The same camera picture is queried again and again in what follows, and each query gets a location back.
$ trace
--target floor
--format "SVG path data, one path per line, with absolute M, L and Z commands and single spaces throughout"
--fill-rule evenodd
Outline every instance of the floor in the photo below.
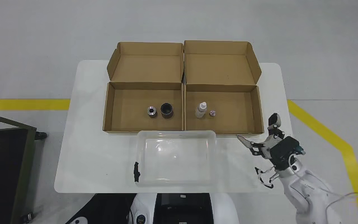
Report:
M 0 98 L 68 99 L 84 59 L 109 59 L 118 41 L 245 40 L 260 62 L 281 66 L 287 98 L 358 156 L 358 1 L 77 0 L 0 2 Z M 64 223 L 91 197 L 59 194 L 54 178 L 66 111 L 0 111 L 49 133 L 36 144 L 27 206 L 33 223 Z M 336 192 L 352 191 L 342 156 L 295 116 L 302 161 Z M 294 223 L 284 195 L 231 194 L 241 223 Z M 357 204 L 335 205 L 344 223 Z

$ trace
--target yellow tape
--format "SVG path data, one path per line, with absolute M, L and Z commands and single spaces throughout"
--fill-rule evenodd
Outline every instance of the yellow tape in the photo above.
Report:
M 69 99 L 0 99 L 0 110 L 68 110 Z
M 348 177 L 351 180 L 353 191 L 358 192 L 358 163 L 353 148 L 342 138 L 324 126 L 321 122 L 297 106 L 297 104 L 291 100 L 288 100 L 287 104 L 291 114 L 297 117 L 301 122 L 307 125 L 310 129 L 312 129 L 342 153 L 343 161 L 346 166 Z

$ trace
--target small bottle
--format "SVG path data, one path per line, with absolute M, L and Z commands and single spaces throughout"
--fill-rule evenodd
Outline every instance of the small bottle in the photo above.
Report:
M 205 112 L 207 110 L 206 107 L 206 102 L 202 102 L 201 104 L 199 104 L 195 110 L 195 116 L 197 118 L 202 118 L 202 116 L 204 116 Z

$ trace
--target black ring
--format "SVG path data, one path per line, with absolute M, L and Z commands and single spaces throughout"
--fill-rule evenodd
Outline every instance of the black ring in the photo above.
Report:
M 174 114 L 173 106 L 167 102 L 165 104 L 162 104 L 161 113 L 164 118 L 171 118 Z

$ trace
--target cardboard box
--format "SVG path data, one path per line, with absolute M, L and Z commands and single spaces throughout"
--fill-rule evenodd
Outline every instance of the cardboard box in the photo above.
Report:
M 183 44 L 120 42 L 108 63 L 103 130 L 183 130 Z M 161 105 L 170 103 L 174 115 L 165 119 Z M 157 117 L 147 108 L 154 106 Z
M 185 41 L 185 130 L 218 134 L 263 133 L 261 69 L 249 42 Z M 199 103 L 208 110 L 195 116 Z M 215 110 L 216 116 L 209 115 Z

